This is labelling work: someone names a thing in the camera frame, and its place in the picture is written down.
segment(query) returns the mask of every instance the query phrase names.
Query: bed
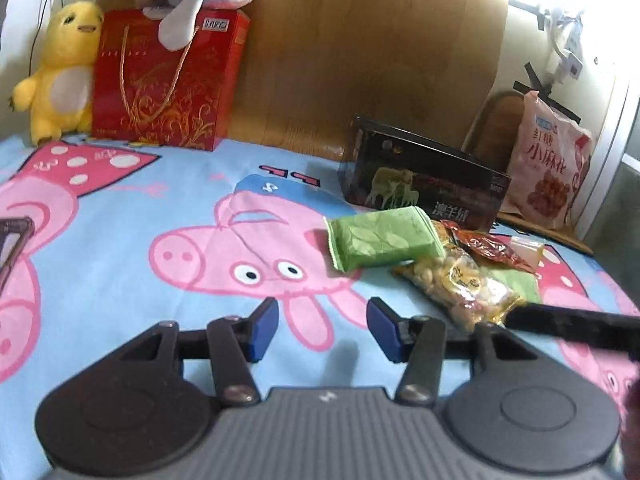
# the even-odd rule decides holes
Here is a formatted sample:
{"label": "bed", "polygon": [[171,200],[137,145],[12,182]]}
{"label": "bed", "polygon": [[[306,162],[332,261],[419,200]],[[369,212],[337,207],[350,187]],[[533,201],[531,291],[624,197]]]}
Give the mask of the bed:
{"label": "bed", "polygon": [[[327,271],[322,217],[358,212],[337,163],[225,140],[213,152],[132,148],[69,137],[37,150],[0,144],[0,217],[30,216],[31,239],[0,298],[0,479],[36,480],[49,463],[33,430],[42,398],[160,320],[183,330],[249,314],[266,296],[280,325],[253,368],[275,385],[383,385],[402,373],[365,330],[383,298],[403,316],[439,311],[388,269]],[[516,231],[496,224],[494,232]],[[547,242],[538,269],[546,303],[637,315],[591,258]],[[624,412],[637,370],[619,355],[523,335],[608,392]],[[212,392],[206,362],[186,377]],[[446,362],[440,394],[468,379]]]}

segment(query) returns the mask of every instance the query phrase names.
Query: red gift box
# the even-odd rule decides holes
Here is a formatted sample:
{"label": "red gift box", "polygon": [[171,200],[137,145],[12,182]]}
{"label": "red gift box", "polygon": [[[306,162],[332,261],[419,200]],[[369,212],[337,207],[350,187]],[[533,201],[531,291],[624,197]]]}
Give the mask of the red gift box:
{"label": "red gift box", "polygon": [[159,20],[105,16],[95,63],[95,137],[213,150],[226,137],[249,27],[238,10],[203,10],[193,40],[169,52]]}

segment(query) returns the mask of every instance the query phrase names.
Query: plush toy's arm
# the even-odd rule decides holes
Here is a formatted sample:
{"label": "plush toy's arm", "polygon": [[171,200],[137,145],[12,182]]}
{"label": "plush toy's arm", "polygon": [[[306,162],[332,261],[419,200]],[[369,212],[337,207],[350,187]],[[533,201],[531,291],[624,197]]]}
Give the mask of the plush toy's arm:
{"label": "plush toy's arm", "polygon": [[23,79],[14,88],[11,95],[11,104],[15,111],[25,112],[33,103],[33,99],[38,89],[38,74],[32,75],[27,79]]}

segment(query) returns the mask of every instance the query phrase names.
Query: wooden headboard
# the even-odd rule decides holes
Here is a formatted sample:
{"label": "wooden headboard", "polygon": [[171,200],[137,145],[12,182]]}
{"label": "wooden headboard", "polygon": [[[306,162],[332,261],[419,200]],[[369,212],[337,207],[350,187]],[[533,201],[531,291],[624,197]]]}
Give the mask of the wooden headboard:
{"label": "wooden headboard", "polygon": [[[105,10],[133,0],[98,0]],[[255,0],[230,137],[340,159],[354,114],[462,146],[504,0]]]}

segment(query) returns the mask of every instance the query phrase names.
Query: black box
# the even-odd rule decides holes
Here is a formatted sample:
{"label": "black box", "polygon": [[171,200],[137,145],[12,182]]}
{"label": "black box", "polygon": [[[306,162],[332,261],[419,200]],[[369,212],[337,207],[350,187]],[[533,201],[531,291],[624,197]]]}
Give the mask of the black box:
{"label": "black box", "polygon": [[467,153],[356,117],[338,170],[348,202],[375,209],[420,206],[434,220],[488,231],[511,179]]}

